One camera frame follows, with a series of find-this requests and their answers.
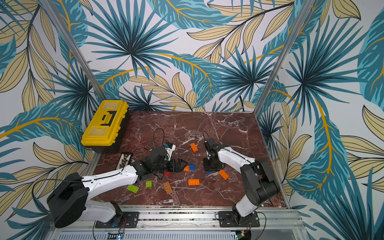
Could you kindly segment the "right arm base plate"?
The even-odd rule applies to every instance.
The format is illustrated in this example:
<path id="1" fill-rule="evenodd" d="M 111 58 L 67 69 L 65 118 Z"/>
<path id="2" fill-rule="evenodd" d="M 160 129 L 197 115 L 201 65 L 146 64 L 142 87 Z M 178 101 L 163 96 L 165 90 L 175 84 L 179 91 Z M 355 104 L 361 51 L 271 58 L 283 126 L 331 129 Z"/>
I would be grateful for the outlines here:
<path id="1" fill-rule="evenodd" d="M 235 211 L 220 211 L 218 212 L 218 221 L 221 228 L 257 228 L 260 226 L 259 217 L 256 213 L 242 217 Z"/>

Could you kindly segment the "orange lego brick front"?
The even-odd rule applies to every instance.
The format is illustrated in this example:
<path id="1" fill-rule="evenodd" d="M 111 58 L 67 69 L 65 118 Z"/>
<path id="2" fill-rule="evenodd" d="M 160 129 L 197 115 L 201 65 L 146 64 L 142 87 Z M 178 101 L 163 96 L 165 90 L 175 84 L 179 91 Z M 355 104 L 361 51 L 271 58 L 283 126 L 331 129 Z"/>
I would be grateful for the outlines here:
<path id="1" fill-rule="evenodd" d="M 199 186 L 200 180 L 199 179 L 190 179 L 190 180 L 188 180 L 188 185 L 189 186 Z"/>

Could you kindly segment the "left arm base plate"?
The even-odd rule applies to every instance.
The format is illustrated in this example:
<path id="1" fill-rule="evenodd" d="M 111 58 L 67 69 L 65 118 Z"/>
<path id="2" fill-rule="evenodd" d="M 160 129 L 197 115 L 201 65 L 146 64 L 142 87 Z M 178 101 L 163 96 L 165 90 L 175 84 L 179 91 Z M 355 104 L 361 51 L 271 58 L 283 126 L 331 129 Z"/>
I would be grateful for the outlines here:
<path id="1" fill-rule="evenodd" d="M 139 212 L 122 212 L 114 216 L 106 223 L 97 221 L 96 229 L 132 229 L 136 228 L 139 220 Z"/>

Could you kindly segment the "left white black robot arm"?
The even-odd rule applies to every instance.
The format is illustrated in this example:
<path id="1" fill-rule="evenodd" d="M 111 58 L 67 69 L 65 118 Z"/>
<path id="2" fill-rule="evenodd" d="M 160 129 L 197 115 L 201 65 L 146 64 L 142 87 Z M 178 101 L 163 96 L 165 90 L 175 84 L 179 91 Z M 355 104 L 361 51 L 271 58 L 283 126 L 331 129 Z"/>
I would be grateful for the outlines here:
<path id="1" fill-rule="evenodd" d="M 119 205 L 114 201 L 97 202 L 93 198 L 122 186 L 137 184 L 155 174 L 183 172 L 188 163 L 172 159 L 175 149 L 175 146 L 155 148 L 140 161 L 99 175 L 68 175 L 47 199 L 54 226 L 60 229 L 76 221 L 96 221 L 119 227 L 124 223 Z"/>

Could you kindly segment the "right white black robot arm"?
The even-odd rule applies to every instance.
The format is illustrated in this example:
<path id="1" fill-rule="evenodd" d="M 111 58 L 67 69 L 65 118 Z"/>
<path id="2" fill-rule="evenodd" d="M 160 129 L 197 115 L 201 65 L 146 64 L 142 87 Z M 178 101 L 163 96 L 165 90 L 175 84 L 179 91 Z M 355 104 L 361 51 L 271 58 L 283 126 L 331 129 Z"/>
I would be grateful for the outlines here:
<path id="1" fill-rule="evenodd" d="M 204 142 L 207 157 L 203 159 L 206 172 L 219 172 L 229 166 L 242 175 L 245 195 L 233 208 L 239 219 L 250 216 L 261 204 L 280 192 L 279 181 L 268 161 L 247 157 L 214 139 Z"/>

